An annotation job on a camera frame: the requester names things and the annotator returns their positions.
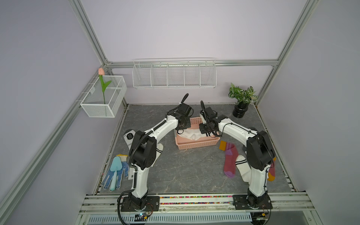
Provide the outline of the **white sock two black stripes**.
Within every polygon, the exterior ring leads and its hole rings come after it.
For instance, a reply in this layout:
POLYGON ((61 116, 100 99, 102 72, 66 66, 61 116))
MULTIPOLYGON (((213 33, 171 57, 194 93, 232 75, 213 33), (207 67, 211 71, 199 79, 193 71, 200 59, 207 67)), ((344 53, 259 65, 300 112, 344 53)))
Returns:
POLYGON ((199 129, 185 129, 182 130, 180 133, 177 132, 177 135, 186 138, 189 140, 197 141, 200 138, 208 137, 208 133, 202 134, 199 129))

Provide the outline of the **white striped sock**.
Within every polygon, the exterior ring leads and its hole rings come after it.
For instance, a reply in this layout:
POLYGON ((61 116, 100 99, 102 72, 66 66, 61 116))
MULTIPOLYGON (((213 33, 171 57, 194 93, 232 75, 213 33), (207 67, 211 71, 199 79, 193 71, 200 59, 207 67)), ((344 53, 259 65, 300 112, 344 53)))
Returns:
POLYGON ((157 144, 157 149, 156 149, 156 157, 157 158, 162 154, 163 148, 164 148, 163 144, 161 144, 161 143, 157 144))
POLYGON ((235 160, 235 165, 239 170, 244 182, 250 183, 251 181, 251 169, 243 155, 239 155, 235 160))

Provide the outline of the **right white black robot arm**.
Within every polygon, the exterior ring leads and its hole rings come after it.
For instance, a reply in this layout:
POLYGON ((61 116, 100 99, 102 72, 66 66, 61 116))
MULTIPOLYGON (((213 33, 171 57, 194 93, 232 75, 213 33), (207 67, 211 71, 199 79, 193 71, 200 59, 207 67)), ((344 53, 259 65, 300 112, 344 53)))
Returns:
POLYGON ((227 134, 243 144, 246 150, 242 154, 237 155, 233 147, 226 153, 232 157, 232 166, 239 170, 243 181, 249 184, 248 199, 265 198, 268 172, 275 158, 268 133, 243 127, 224 115, 218 115, 211 107, 205 107, 203 102, 201 108, 201 133, 211 133, 216 137, 227 134))

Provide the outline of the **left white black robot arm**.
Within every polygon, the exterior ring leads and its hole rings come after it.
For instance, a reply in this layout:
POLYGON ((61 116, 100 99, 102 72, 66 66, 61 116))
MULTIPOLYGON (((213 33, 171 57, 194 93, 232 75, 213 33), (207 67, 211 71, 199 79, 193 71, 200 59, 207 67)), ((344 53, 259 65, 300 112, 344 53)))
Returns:
POLYGON ((134 178, 129 198, 136 204, 145 201, 148 194, 147 181, 149 168, 155 163, 158 143, 169 132, 186 130, 191 127, 191 106, 181 103, 168 111, 161 122, 146 131, 137 131, 129 151, 129 167, 134 169, 134 178))

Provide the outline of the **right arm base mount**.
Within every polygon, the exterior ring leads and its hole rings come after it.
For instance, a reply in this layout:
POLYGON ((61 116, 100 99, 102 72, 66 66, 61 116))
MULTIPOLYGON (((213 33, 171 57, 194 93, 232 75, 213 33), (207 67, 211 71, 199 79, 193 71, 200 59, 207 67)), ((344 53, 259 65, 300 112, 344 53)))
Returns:
POLYGON ((250 195, 233 195, 233 206, 236 210, 272 210, 272 202, 267 193, 260 197, 250 195))

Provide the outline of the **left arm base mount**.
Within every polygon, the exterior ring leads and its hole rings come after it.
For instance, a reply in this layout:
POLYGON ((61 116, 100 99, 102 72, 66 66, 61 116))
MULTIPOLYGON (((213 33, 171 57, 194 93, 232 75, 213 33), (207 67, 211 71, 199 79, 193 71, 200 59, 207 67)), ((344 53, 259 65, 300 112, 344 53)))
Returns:
POLYGON ((159 207, 160 207, 159 196, 144 196, 143 198, 126 196, 123 199, 120 209, 121 212, 135 212, 135 211, 158 212, 159 207))

